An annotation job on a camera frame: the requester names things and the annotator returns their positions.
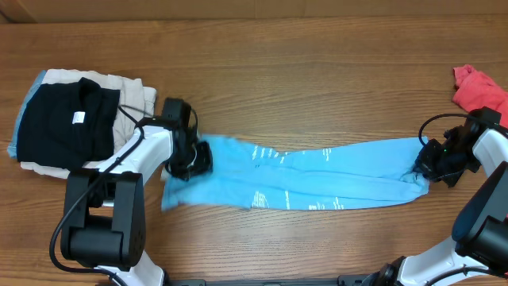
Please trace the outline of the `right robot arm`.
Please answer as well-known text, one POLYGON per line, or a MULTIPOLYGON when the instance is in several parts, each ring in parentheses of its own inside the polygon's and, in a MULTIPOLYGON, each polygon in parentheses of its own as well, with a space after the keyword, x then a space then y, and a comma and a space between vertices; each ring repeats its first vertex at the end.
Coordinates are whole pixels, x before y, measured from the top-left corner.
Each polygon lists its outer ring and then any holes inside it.
POLYGON ((416 169, 433 183, 457 185, 466 172, 486 179, 464 204, 443 242, 400 257, 379 271, 339 285, 452 285, 476 276, 507 278, 507 129, 501 113, 486 106, 464 115, 464 124, 426 142, 416 169))

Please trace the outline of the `light blue t-shirt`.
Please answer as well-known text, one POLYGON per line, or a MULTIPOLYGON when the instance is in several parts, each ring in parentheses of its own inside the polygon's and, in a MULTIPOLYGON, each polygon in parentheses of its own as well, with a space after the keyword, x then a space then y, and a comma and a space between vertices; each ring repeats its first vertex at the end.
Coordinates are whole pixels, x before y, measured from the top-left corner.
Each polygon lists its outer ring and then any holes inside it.
POLYGON ((180 204, 353 210, 410 203, 429 191, 429 181, 413 170, 421 149, 416 137, 289 153, 232 137, 204 140, 212 171, 167 179, 162 210, 180 204))

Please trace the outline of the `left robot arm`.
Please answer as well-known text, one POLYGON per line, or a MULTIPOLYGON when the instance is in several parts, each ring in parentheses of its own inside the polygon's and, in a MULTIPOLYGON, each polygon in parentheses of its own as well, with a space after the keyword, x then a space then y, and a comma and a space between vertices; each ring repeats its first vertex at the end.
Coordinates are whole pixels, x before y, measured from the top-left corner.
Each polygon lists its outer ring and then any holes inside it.
POLYGON ((159 166, 183 181, 211 172, 210 146, 190 124, 197 119, 189 103, 167 98, 161 115, 137 121, 112 157, 69 174, 63 217, 49 246, 58 269, 102 274, 116 285, 170 283, 145 251, 144 186, 159 166))

